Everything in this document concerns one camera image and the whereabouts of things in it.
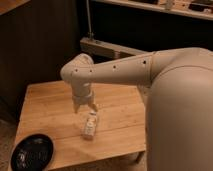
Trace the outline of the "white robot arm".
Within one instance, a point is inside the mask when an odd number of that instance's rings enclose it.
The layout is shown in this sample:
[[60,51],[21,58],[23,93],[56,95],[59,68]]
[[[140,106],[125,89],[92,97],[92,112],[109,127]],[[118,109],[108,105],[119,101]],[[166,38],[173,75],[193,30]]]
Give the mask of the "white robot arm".
[[147,171],[213,171],[213,51],[160,50],[99,64],[82,53],[60,75],[75,108],[94,105],[93,83],[146,87]]

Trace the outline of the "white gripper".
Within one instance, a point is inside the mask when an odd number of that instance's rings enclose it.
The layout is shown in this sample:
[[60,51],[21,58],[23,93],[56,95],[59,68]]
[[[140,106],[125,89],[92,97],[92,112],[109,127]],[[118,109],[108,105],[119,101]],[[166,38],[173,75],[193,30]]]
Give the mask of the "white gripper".
[[94,103],[94,93],[90,91],[87,94],[79,95],[76,92],[72,94],[74,103],[74,112],[77,114],[81,105],[88,105],[93,111],[97,112],[97,105]]

